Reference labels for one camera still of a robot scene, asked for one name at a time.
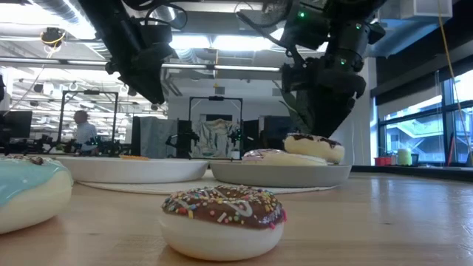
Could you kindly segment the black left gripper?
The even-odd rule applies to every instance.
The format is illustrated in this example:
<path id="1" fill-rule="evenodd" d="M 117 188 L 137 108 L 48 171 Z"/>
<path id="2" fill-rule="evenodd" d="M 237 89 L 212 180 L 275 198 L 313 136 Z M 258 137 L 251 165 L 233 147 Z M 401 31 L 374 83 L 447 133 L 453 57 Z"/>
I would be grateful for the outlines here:
<path id="1" fill-rule="evenodd" d="M 119 79 L 153 104 L 165 102 L 160 82 L 162 65 L 173 54 L 169 43 L 155 43 L 132 55 L 130 59 L 112 58 L 105 70 L 112 74 L 119 72 Z"/>

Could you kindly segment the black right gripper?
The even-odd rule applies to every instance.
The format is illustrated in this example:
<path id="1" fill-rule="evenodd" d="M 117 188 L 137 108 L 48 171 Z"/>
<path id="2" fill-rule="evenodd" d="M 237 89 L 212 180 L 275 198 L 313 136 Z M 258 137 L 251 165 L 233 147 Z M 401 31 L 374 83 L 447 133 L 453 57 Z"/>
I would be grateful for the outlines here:
<path id="1" fill-rule="evenodd" d="M 365 92 L 366 81 L 359 75 L 363 67 L 364 59 L 358 56 L 353 61 L 322 56 L 283 64 L 282 93 L 295 100 L 309 98 L 311 133 L 330 137 Z"/>

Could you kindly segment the chocolate white drizzle donut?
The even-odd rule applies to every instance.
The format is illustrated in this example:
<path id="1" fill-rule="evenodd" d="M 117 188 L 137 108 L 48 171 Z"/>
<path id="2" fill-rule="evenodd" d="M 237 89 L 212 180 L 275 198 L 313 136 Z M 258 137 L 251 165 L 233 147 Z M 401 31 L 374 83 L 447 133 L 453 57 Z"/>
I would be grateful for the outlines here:
<path id="1" fill-rule="evenodd" d="M 284 147 L 289 153 L 318 157 L 335 164 L 339 164 L 345 155 L 345 148 L 339 142 L 311 134 L 290 133 L 284 140 Z"/>

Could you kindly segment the pink drizzle donut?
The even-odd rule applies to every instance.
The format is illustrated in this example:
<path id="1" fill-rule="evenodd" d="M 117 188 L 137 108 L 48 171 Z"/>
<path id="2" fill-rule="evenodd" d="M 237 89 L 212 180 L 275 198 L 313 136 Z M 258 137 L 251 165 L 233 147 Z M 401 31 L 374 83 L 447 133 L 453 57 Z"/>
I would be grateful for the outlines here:
<path id="1" fill-rule="evenodd" d="M 243 163 L 269 166 L 326 166 L 322 158 L 300 154 L 291 154 L 278 149 L 257 149 L 246 152 Z"/>

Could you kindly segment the small chocolate sprinkle donut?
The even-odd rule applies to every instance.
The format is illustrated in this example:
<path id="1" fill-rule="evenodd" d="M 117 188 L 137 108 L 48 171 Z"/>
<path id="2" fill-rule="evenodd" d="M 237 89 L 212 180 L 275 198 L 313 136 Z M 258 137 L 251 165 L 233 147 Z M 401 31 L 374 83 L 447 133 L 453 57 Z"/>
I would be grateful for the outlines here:
<path id="1" fill-rule="evenodd" d="M 167 245 L 195 259 L 238 261 L 261 256 L 282 238 L 287 212 L 274 193 L 248 186 L 178 191 L 160 206 Z"/>

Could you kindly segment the green spiky succulent plant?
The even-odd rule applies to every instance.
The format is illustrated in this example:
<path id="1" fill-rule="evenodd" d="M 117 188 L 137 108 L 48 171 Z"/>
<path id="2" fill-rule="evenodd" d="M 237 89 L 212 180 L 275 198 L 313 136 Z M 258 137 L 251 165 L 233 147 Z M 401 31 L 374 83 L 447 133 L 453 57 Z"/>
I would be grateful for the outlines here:
<path id="1" fill-rule="evenodd" d="M 311 134 L 313 116 L 307 107 L 307 101 L 297 98 L 292 92 L 286 92 L 275 80 L 272 80 L 272 82 L 282 95 L 283 100 L 280 103 L 286 107 L 296 127 L 301 133 Z"/>

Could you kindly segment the gray partition panel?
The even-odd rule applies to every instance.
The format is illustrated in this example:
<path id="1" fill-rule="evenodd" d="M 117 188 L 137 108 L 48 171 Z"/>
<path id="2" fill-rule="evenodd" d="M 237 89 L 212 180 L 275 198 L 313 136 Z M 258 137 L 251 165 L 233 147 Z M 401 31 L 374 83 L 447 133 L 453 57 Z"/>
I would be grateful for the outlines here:
<path id="1" fill-rule="evenodd" d="M 165 159 L 174 156 L 176 148 L 167 146 L 167 139 L 177 133 L 176 120 L 156 117 L 140 118 L 140 155 L 151 159 Z"/>

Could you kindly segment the pale crumpled cloth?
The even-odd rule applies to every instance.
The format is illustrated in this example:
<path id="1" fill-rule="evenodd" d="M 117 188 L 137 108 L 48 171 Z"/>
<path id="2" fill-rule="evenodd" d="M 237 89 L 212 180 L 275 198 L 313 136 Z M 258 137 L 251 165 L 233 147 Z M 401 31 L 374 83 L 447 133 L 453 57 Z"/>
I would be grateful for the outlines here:
<path id="1" fill-rule="evenodd" d="M 217 119 L 194 121 L 192 130 L 200 140 L 191 148 L 193 157 L 230 158 L 231 152 L 239 151 L 239 141 L 232 142 L 230 134 L 240 129 L 237 123 Z"/>

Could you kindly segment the person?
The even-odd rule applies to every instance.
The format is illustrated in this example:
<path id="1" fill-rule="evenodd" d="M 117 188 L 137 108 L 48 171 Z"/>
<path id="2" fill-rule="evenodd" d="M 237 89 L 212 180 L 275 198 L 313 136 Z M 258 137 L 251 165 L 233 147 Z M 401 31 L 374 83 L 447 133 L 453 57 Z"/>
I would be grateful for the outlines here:
<path id="1" fill-rule="evenodd" d="M 97 154 L 98 148 L 92 145 L 97 135 L 97 129 L 94 125 L 88 122 L 88 114 L 84 110 L 78 110 L 73 117 L 77 130 L 75 133 L 76 143 L 81 145 L 80 151 L 82 154 Z"/>

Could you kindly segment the white plate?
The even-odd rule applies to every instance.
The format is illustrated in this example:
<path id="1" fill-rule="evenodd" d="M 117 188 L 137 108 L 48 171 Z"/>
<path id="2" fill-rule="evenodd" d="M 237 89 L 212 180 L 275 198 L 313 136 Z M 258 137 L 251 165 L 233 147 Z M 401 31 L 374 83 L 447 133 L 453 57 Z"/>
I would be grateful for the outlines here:
<path id="1" fill-rule="evenodd" d="M 58 157 L 74 180 L 88 183 L 181 183 L 198 180 L 208 167 L 204 160 L 118 157 Z"/>

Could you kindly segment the pale green cylinder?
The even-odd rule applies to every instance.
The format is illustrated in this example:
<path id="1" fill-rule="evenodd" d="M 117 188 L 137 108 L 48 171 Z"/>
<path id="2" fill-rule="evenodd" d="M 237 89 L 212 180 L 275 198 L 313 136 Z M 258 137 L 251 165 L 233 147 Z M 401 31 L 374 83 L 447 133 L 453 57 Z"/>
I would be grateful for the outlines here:
<path id="1" fill-rule="evenodd" d="M 412 165 L 412 152 L 410 149 L 399 149 L 397 152 L 397 155 L 398 155 L 397 164 L 399 166 Z"/>

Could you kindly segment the large round white tray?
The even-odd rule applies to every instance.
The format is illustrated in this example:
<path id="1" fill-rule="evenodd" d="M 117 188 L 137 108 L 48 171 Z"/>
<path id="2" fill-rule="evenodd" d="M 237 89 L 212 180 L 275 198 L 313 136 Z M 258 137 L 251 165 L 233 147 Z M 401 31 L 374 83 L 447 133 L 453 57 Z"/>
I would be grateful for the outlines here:
<path id="1" fill-rule="evenodd" d="M 216 180 L 211 173 L 211 170 L 207 170 L 204 176 L 198 180 L 192 180 L 181 183 L 149 183 L 149 184 L 122 184 L 122 183 L 91 183 L 77 181 L 78 184 L 85 185 L 91 188 L 99 188 L 109 191 L 120 191 L 136 194 L 156 194 L 156 195 L 169 195 L 176 191 L 187 191 L 193 188 L 203 187 L 215 187 L 219 185 L 237 187 L 235 184 L 222 183 Z M 310 187 L 310 188 L 269 188 L 261 187 L 262 190 L 268 190 L 274 194 L 297 194 L 312 191 L 326 191 L 332 189 L 332 187 Z"/>

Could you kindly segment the black monitor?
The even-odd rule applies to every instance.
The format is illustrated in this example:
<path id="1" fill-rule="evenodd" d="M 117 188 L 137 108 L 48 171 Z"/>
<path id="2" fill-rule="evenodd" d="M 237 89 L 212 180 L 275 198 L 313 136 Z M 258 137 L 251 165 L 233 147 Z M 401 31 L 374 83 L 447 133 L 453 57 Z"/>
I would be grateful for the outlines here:
<path id="1" fill-rule="evenodd" d="M 0 137 L 28 138 L 32 119 L 31 111 L 0 111 Z"/>

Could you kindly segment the mint green drizzle donut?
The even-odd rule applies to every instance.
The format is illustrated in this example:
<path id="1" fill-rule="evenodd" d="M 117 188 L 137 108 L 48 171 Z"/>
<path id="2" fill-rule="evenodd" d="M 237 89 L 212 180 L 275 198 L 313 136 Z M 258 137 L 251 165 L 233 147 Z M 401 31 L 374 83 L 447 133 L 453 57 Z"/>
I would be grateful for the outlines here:
<path id="1" fill-rule="evenodd" d="M 74 181 L 47 157 L 0 157 L 0 234 L 37 225 L 67 207 Z"/>

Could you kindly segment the black background rig frame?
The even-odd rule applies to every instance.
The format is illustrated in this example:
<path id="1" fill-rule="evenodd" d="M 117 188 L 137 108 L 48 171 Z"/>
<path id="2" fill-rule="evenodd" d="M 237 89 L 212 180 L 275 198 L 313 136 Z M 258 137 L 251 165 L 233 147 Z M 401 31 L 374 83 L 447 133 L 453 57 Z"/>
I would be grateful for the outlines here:
<path id="1" fill-rule="evenodd" d="M 226 98 L 223 96 L 190 96 L 188 98 L 172 98 L 169 103 L 168 118 L 177 121 L 177 142 L 183 147 L 183 152 L 193 157 L 191 148 L 200 140 L 199 136 L 192 130 L 194 121 L 213 121 L 222 119 L 237 123 L 240 129 L 230 134 L 233 143 L 239 141 L 239 151 L 231 152 L 230 158 L 206 158 L 199 159 L 223 159 L 239 160 L 245 151 L 245 133 L 243 120 L 243 99 Z"/>
<path id="2" fill-rule="evenodd" d="M 110 157 L 114 156 L 118 152 L 118 148 L 115 145 L 115 128 L 116 128 L 116 120 L 117 120 L 117 111 L 118 111 L 118 93 L 117 92 L 101 92 L 99 89 L 86 89 L 83 91 L 72 91 L 72 90 L 64 90 L 62 92 L 62 99 L 61 99 L 61 110 L 60 110 L 60 120 L 58 126 L 58 138 L 56 140 L 56 145 L 61 143 L 62 137 L 62 128 L 64 122 L 64 108 L 67 103 L 69 103 L 77 94 L 84 94 L 84 95 L 114 95 L 115 99 L 110 100 L 111 103 L 114 104 L 114 113 L 113 113 L 113 124 L 112 124 L 112 139 L 108 142 L 108 144 L 102 144 L 102 142 L 98 143 L 98 147 L 105 148 L 108 152 Z"/>

